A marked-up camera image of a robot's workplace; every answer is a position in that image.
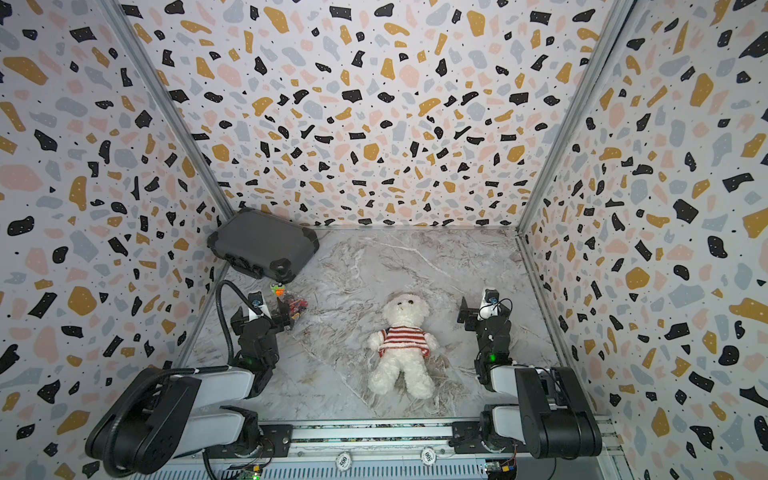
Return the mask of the white teddy bear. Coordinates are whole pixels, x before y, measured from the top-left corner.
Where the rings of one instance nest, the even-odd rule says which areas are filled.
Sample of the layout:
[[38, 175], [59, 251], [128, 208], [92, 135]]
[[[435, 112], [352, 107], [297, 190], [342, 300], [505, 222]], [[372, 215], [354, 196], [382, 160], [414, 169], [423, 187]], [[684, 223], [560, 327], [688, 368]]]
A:
[[422, 326], [430, 315], [428, 303], [412, 293], [393, 297], [382, 309], [387, 326], [372, 333], [367, 348], [375, 351], [379, 360], [368, 380], [368, 389], [376, 395], [386, 395], [403, 376], [406, 390], [416, 399], [429, 399], [435, 384], [428, 373], [426, 360], [439, 344], [434, 335]]

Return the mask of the red white striped sweater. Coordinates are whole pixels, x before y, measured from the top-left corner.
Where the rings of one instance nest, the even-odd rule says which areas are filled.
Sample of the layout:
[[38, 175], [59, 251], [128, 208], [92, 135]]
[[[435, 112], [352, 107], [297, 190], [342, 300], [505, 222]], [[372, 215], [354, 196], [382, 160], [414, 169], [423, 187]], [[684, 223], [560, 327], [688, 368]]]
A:
[[423, 358], [430, 354], [426, 332], [420, 328], [397, 326], [373, 334], [374, 349], [380, 357], [390, 350], [416, 349]]

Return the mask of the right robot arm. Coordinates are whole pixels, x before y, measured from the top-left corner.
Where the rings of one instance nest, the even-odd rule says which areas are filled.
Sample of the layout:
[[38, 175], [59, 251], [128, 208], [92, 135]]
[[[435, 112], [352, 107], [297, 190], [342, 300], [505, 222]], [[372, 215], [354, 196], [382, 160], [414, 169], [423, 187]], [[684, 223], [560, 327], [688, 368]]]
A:
[[536, 459], [598, 456], [603, 436], [573, 369], [512, 359], [512, 309], [495, 290], [485, 293], [478, 308], [461, 301], [457, 322], [476, 336], [477, 380], [510, 401], [485, 406], [477, 427], [467, 434], [454, 431], [454, 445], [477, 443], [491, 453], [523, 446]]

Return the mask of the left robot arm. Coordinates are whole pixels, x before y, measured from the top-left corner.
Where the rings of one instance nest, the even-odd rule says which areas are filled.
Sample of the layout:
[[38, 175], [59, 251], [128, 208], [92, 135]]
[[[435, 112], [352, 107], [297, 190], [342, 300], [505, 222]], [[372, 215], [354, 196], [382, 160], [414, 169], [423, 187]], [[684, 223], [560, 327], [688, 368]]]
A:
[[114, 478], [152, 474], [170, 460], [196, 453], [240, 458], [285, 452], [288, 427], [270, 431], [238, 401], [261, 394], [279, 360], [277, 334], [294, 320], [287, 306], [270, 317], [256, 308], [237, 313], [239, 352], [221, 366], [142, 370], [96, 424], [86, 454]]

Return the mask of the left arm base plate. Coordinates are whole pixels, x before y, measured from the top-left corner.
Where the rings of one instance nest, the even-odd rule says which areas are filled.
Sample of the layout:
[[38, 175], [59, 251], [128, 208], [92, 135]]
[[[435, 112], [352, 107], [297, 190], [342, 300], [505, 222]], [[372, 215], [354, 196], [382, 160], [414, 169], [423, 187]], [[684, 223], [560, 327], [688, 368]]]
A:
[[260, 425], [258, 439], [254, 441], [236, 440], [227, 445], [217, 445], [207, 449], [211, 459], [263, 461], [286, 458], [292, 441], [291, 424]]

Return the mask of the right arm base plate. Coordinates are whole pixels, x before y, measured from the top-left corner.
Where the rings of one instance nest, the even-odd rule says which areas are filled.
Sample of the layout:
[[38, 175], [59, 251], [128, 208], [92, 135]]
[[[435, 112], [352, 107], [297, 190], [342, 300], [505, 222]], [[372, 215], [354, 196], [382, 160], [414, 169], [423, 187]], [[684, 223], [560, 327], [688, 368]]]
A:
[[502, 437], [491, 433], [480, 420], [455, 421], [448, 445], [457, 454], [503, 454], [528, 453], [526, 445], [518, 439]]

